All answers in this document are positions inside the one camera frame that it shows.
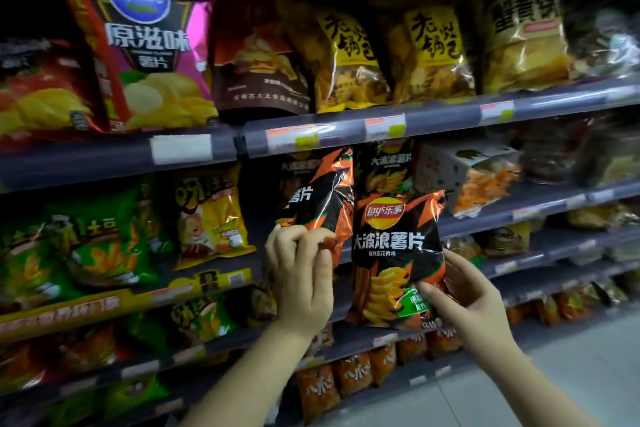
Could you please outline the yellow shelf strip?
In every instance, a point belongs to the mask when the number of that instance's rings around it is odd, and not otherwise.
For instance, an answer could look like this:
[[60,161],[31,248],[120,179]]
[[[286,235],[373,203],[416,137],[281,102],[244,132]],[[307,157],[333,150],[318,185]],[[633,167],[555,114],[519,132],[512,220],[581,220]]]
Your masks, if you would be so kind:
[[168,287],[150,292],[134,293],[131,289],[120,289],[3,315],[0,316],[0,345],[247,286],[253,278],[254,272],[250,268],[226,273],[209,269],[190,278],[177,278]]

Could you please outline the price label green corner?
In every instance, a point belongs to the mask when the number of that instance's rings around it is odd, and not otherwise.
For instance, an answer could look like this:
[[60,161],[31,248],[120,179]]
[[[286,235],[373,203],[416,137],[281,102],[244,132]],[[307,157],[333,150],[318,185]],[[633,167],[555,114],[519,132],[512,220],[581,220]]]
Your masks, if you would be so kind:
[[364,121],[365,142],[404,138],[406,118],[403,113],[367,118]]
[[266,140],[271,155],[307,151],[319,147],[319,126],[305,124],[269,129]]
[[489,126],[492,124],[508,123],[515,115],[515,104],[512,99],[484,103],[479,106],[481,117],[478,126]]

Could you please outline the person's left forearm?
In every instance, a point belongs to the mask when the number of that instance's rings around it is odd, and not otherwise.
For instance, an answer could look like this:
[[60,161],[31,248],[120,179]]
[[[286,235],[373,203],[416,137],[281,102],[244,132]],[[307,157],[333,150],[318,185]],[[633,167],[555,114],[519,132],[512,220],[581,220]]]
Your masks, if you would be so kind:
[[268,326],[178,427],[263,427],[314,336]]

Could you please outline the person's left hand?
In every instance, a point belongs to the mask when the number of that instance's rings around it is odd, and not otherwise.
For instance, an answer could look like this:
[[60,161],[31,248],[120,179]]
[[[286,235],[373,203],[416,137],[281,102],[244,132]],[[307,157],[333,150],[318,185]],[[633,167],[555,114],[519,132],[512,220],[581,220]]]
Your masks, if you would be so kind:
[[301,225],[276,225],[266,241],[269,269],[277,303],[276,324],[303,343],[313,338],[329,322],[334,307],[333,269],[318,264],[298,268],[298,239]]

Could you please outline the black chip bag red logo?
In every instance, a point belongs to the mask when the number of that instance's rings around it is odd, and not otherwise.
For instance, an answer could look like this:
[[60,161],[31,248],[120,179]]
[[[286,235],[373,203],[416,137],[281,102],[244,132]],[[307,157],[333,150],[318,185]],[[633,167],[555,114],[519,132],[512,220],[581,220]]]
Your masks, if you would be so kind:
[[434,308],[420,295],[421,283],[438,286],[445,258],[438,221],[445,191],[370,194],[355,204],[351,265],[352,325],[430,330]]

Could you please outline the clear yellow label snack bag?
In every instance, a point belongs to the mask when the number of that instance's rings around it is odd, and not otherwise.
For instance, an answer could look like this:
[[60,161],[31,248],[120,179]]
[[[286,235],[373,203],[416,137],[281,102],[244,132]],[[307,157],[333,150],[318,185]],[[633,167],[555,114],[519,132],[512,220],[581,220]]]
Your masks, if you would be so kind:
[[369,0],[387,49],[395,104],[476,95],[457,1]]
[[314,83],[316,113],[391,104],[391,91],[360,22],[333,7],[276,0],[294,50]]

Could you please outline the large yellow snack bag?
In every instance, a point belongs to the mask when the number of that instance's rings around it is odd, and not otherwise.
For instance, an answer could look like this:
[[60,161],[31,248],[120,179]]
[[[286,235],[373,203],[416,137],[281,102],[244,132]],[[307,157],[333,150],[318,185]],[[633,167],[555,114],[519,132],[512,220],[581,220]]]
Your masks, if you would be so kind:
[[561,0],[470,0],[481,38],[484,94],[538,91],[570,80]]

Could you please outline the pale yellow snack bag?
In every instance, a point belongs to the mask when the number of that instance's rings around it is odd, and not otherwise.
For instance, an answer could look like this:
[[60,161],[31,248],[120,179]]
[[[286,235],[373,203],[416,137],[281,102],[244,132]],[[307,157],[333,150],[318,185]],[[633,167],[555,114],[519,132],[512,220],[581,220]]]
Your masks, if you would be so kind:
[[640,216],[619,201],[585,206],[565,212],[568,224],[581,230],[611,230],[640,227]]

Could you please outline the black orange chip bag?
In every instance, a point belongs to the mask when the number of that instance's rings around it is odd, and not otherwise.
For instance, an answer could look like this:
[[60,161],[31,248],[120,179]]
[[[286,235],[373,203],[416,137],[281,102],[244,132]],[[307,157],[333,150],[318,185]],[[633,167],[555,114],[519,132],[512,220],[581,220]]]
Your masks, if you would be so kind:
[[354,183],[353,149],[337,148],[322,157],[314,176],[294,192],[276,218],[281,227],[301,225],[333,232],[334,237],[322,245],[331,252],[333,269],[353,235]]

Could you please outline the row of orange snack packets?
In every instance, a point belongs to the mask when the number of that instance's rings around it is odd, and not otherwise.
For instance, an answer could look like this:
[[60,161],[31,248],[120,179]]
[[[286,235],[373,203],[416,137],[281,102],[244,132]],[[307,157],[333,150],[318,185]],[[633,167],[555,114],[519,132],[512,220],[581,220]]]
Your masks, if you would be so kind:
[[285,392],[277,427],[310,427],[466,366],[460,345],[439,332],[335,328],[334,342],[302,361]]

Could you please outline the group of small orange bags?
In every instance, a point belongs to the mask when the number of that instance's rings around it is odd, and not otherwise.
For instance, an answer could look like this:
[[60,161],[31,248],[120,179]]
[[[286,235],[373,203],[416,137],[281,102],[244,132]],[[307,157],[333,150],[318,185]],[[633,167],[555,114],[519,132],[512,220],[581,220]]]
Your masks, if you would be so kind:
[[583,282],[554,294],[540,296],[506,308],[510,325],[525,319],[537,319],[545,326],[556,326],[562,321],[586,319],[599,307],[613,308],[630,301],[628,294],[613,280]]

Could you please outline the grey shelf rail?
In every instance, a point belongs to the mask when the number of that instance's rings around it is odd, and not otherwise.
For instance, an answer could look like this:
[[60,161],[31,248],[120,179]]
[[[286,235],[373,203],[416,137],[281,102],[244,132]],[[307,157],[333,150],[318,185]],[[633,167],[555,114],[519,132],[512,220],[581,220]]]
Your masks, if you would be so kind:
[[511,257],[485,259],[478,268],[487,278],[501,277],[516,271],[549,266],[577,255],[602,252],[606,248],[639,238],[638,226],[605,231],[543,229],[532,237],[528,252]]
[[511,223],[638,195],[640,178],[617,181],[599,188],[580,187],[572,183],[517,183],[509,189],[508,197],[483,207],[477,216],[455,218],[444,212],[438,221],[438,231],[441,239],[475,234]]
[[[318,148],[363,143],[365,119],[400,113],[406,118],[405,137],[477,128],[481,104],[509,99],[514,101],[516,108],[512,121],[636,105],[640,104],[640,74],[540,92],[476,96],[461,103],[414,102],[338,113],[263,119],[243,126],[220,123],[209,128],[113,134],[85,141],[37,144],[16,151],[0,149],[0,194],[232,162],[243,155],[249,158],[271,156],[266,131],[287,126],[317,124]],[[149,144],[151,137],[203,133],[211,135],[212,162],[154,164]]]

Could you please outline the small green chip bag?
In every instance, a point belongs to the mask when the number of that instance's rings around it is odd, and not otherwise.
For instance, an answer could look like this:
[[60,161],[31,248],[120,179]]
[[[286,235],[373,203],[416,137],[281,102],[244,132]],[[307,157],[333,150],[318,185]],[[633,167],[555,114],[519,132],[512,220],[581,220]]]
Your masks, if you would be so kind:
[[174,325],[192,346],[211,342],[239,329],[225,304],[225,294],[207,294],[171,308]]

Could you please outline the dark snack bags group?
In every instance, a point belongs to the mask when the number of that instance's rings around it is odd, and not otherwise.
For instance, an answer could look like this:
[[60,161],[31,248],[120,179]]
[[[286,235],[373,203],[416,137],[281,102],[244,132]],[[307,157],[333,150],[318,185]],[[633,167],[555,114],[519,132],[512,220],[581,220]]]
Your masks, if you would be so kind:
[[640,177],[640,119],[615,112],[524,122],[512,143],[527,179],[604,187]]

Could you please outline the dark clear snack bag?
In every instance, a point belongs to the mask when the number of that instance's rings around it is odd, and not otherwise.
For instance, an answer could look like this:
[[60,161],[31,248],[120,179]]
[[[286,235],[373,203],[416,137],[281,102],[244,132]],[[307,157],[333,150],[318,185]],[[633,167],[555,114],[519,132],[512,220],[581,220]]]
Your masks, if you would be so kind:
[[563,0],[572,80],[640,73],[640,0]]

